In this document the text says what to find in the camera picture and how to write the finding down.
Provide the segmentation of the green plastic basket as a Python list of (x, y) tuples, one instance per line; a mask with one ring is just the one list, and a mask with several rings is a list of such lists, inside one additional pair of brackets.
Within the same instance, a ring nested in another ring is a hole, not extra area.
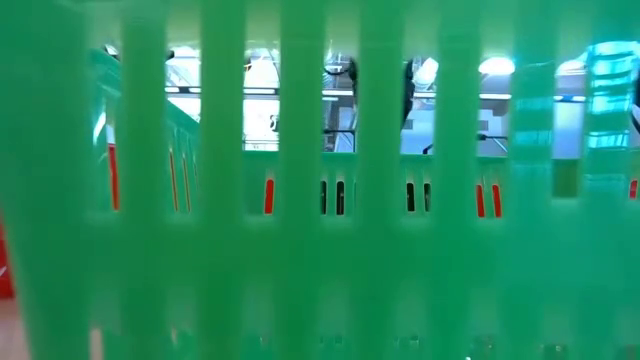
[(640, 0), (0, 0), (30, 359), (640, 360), (639, 36)]

